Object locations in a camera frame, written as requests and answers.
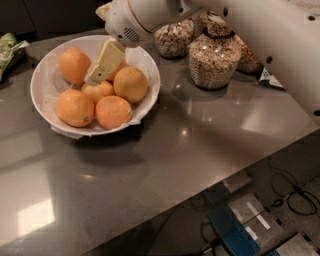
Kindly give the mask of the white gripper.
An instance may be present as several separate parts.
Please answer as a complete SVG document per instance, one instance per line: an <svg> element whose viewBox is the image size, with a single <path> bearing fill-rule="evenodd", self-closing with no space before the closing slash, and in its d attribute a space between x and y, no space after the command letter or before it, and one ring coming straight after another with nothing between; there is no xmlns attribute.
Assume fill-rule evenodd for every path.
<svg viewBox="0 0 320 256"><path fill-rule="evenodd" d="M96 9L105 22L105 31L114 39L108 39L100 48L88 69L88 84L106 80L125 60L125 47L135 48L153 38L156 12L156 0L112 0Z"/></svg>

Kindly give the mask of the blue robot base part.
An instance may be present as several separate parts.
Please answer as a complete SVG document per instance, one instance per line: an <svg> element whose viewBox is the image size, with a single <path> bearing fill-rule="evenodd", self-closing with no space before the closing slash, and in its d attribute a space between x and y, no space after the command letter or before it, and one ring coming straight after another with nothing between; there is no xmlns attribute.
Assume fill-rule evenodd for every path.
<svg viewBox="0 0 320 256"><path fill-rule="evenodd" d="M282 225L264 207L222 204L208 213L213 231L230 256L256 256L281 231Z"/></svg>

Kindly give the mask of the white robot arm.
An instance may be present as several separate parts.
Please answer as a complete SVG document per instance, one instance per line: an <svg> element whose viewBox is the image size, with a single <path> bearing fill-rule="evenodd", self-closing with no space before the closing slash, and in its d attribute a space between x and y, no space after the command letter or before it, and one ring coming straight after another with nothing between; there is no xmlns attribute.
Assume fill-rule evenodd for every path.
<svg viewBox="0 0 320 256"><path fill-rule="evenodd" d="M320 123L320 25L315 16L288 0L112 0L96 14L112 38L135 48L160 27L201 9L220 16Z"/></svg>

